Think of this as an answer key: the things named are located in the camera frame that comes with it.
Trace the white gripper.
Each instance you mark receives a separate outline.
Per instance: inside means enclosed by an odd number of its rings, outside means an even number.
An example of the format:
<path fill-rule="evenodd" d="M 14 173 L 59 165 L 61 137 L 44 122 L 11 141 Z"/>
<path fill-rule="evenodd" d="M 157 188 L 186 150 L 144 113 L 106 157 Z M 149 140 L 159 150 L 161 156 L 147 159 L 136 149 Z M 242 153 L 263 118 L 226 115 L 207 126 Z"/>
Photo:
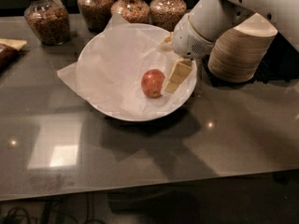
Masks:
<path fill-rule="evenodd" d="M 170 33 L 158 45 L 159 52 L 174 52 L 185 58 L 202 59 L 208 55 L 215 43 L 201 37 L 192 27 L 189 14 L 185 14 Z M 192 61 L 181 59 L 173 62 L 170 75 L 163 84 L 162 92 L 173 94 L 192 71 Z"/>

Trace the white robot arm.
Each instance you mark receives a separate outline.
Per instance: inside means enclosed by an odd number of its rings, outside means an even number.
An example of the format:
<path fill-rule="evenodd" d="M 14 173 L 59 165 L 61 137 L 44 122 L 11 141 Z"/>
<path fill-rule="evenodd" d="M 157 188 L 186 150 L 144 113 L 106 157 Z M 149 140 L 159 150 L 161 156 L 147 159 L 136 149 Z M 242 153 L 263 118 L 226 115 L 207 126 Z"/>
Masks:
<path fill-rule="evenodd" d="M 299 0 L 199 0 L 158 50 L 189 61 L 208 56 L 222 83 L 252 80 L 263 58 L 277 74 L 297 77 Z"/>

